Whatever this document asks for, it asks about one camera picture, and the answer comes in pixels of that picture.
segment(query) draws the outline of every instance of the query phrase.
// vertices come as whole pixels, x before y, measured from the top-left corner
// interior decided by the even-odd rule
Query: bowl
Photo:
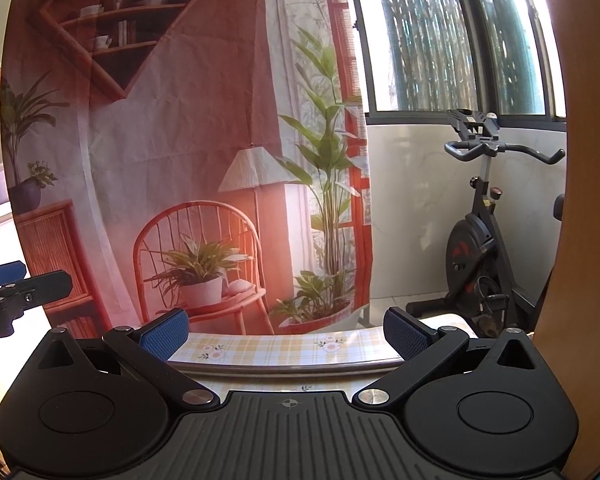
[[[138,7],[160,7],[167,3],[167,0],[140,0],[136,3]]]
[[[83,18],[84,16],[93,16],[94,14],[99,14],[103,11],[104,7],[101,4],[90,5],[80,9],[80,17]]]

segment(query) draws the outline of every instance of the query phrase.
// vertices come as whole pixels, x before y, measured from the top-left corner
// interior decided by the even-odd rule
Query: printed backdrop
[[[0,121],[32,275],[74,336],[355,327],[370,192],[347,0],[13,0]]]

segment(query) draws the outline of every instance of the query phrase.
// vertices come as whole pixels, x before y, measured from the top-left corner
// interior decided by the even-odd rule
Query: tall leafy plant
[[[46,123],[56,126],[56,118],[46,110],[53,107],[66,108],[69,103],[54,102],[49,96],[58,89],[38,93],[40,83],[49,74],[45,72],[33,83],[26,93],[16,94],[6,79],[0,85],[0,137],[13,168],[14,185],[20,183],[17,157],[18,148],[30,127],[36,123]]]
[[[346,240],[339,225],[349,209],[351,196],[359,193],[346,179],[347,170],[354,165],[347,156],[346,139],[353,136],[337,128],[346,104],[339,99],[335,50],[304,28],[299,28],[299,33],[301,41],[292,41],[309,60],[314,74],[310,76],[301,63],[296,64],[296,70],[302,80],[302,90],[320,117],[322,130],[314,131],[296,118],[280,115],[305,142],[296,144],[302,166],[286,157],[278,161],[296,177],[294,183],[306,186],[315,198],[317,212],[311,216],[311,227],[322,233],[322,243],[316,244],[315,249],[324,276],[303,271],[296,276],[296,296],[280,301],[273,312],[306,321],[329,316],[347,305],[346,296],[350,289],[347,289],[346,277],[350,269],[346,269]]]

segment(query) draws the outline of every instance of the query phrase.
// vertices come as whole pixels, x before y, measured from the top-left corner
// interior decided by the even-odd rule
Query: blue gripper pad
[[[396,306],[384,313],[384,338],[405,361],[416,357],[438,339],[438,331]]]
[[[174,312],[159,324],[142,327],[138,344],[151,355],[166,361],[176,353],[189,336],[189,316],[184,310]]]
[[[0,286],[23,280],[27,275],[27,266],[22,262],[0,265]]]

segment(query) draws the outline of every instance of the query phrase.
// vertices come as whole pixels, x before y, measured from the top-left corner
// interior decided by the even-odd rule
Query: potted plant
[[[295,297],[279,300],[271,311],[272,316],[287,316],[280,324],[281,333],[312,332],[343,316],[351,316],[352,310],[348,307],[353,287],[347,286],[346,278],[352,269],[346,268],[350,263],[346,261],[347,241],[340,223],[349,209],[351,196],[360,196],[347,179],[349,168],[356,165],[356,161],[347,156],[347,137],[353,135],[337,128],[346,104],[338,98],[340,83],[335,50],[303,28],[298,29],[301,41],[292,41],[304,55],[305,65],[312,69],[313,75],[309,76],[300,63],[296,64],[296,70],[302,80],[302,90],[320,118],[322,131],[314,131],[296,118],[280,115],[306,141],[296,146],[307,170],[289,158],[281,157],[278,161],[296,177],[293,184],[306,186],[315,199],[317,210],[311,215],[311,227],[319,233],[314,237],[314,249],[324,274],[317,276],[304,270],[296,276]]]
[[[220,303],[226,274],[238,263],[251,260],[231,242],[199,242],[182,235],[182,250],[152,251],[162,255],[168,268],[150,278],[163,296],[176,288],[189,308]]]
[[[49,74],[44,73],[33,83],[27,92],[16,94],[6,79],[0,84],[0,138],[5,158],[11,165],[13,173],[13,186],[9,188],[9,196],[13,212],[22,214],[31,211],[40,205],[40,190],[48,185],[53,185],[57,180],[43,162],[28,164],[29,177],[24,181],[18,172],[18,148],[30,127],[36,123],[46,123],[56,126],[56,118],[46,112],[48,108],[66,108],[69,103],[53,102],[48,97],[58,91],[49,90],[38,93],[40,83]]]
[[[44,160],[30,162],[27,164],[27,169],[29,177],[19,186],[10,189],[12,209],[16,215],[37,209],[42,198],[40,191],[46,186],[52,186],[54,181],[58,180]]]
[[[302,270],[300,276],[296,276],[296,296],[291,300],[278,300],[278,306],[272,311],[272,314],[287,316],[278,331],[283,334],[319,332],[347,317],[352,317],[350,328],[353,329],[358,320],[352,316],[354,310],[348,296],[353,288],[344,285],[346,274],[342,271],[333,276],[318,276]],[[337,291],[341,291],[342,295],[335,296]]]

